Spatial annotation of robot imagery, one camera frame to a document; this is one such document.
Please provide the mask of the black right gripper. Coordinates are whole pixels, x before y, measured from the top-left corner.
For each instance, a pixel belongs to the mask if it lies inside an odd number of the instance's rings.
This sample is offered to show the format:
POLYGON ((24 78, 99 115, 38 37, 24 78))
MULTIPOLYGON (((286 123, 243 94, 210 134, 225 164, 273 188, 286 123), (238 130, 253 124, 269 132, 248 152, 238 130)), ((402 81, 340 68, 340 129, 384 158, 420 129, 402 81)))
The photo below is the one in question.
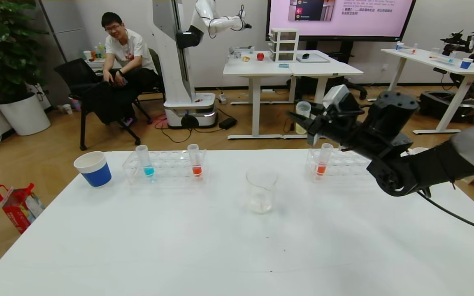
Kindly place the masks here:
POLYGON ((297 134, 307 134, 307 143, 311 146, 324 137, 348 150, 371 149, 366 127, 355 116, 324 113, 312 119, 296 112, 287 112, 287 116, 295 124, 297 134))

